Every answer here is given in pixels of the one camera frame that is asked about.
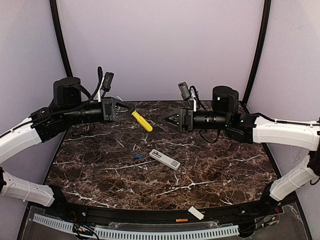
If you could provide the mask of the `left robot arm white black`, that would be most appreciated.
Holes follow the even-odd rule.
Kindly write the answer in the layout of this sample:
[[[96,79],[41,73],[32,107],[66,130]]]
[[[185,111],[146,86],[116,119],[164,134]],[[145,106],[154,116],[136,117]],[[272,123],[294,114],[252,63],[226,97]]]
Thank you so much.
[[[113,123],[136,109],[134,105],[114,97],[102,97],[98,101],[94,101],[94,97],[81,85],[78,77],[54,82],[50,105],[31,113],[0,136],[0,162],[4,163],[30,147],[55,138],[71,126]],[[45,207],[66,202],[59,187],[23,180],[4,169],[0,170],[0,195]]]

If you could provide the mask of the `orange blue battery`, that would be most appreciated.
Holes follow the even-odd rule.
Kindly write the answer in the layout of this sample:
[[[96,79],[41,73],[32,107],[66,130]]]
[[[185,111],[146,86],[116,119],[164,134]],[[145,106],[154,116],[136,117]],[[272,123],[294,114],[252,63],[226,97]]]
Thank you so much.
[[[143,155],[137,155],[133,157],[133,159],[141,159],[141,158],[143,158]]]
[[[187,218],[180,218],[175,220],[176,223],[187,223],[188,221],[189,220]]]

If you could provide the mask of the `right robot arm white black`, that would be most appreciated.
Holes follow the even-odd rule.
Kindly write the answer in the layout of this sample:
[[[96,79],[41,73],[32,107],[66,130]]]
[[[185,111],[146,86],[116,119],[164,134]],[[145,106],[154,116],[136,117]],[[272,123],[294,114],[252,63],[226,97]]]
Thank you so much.
[[[242,113],[239,93],[228,86],[212,89],[212,110],[179,108],[161,115],[157,121],[177,132],[193,130],[224,131],[239,143],[273,143],[307,149],[308,155],[281,178],[270,182],[260,198],[264,209],[274,207],[286,196],[320,176],[319,121],[288,121],[269,118],[261,113]]]

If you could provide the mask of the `yellow handled screwdriver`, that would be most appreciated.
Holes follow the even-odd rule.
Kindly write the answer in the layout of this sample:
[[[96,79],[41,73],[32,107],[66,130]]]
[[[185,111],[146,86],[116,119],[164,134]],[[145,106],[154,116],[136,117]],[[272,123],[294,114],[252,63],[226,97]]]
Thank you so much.
[[[135,118],[135,120],[147,131],[147,132],[152,132],[153,131],[153,127],[147,122],[147,120],[141,116],[137,110],[135,109],[135,111],[129,115],[132,116],[133,118]]]

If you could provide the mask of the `white battery cover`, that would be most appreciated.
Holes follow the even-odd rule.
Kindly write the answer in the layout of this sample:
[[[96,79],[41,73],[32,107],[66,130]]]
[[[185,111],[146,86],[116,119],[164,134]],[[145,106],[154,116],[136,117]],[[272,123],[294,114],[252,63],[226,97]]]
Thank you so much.
[[[188,212],[190,214],[192,214],[194,217],[196,217],[198,220],[203,220],[204,219],[204,214],[201,213],[199,210],[197,210],[194,206],[191,206],[189,209],[188,209]]]

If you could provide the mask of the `white remote control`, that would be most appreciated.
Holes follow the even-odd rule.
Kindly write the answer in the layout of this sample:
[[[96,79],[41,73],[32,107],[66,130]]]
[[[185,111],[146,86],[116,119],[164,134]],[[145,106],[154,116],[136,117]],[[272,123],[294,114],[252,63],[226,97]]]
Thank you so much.
[[[179,167],[181,166],[181,163],[179,161],[165,155],[164,153],[162,153],[156,149],[152,149],[149,152],[149,156],[151,158],[153,158],[154,160],[157,160],[158,162],[162,163],[163,165],[165,165],[175,171],[177,171],[179,169]]]

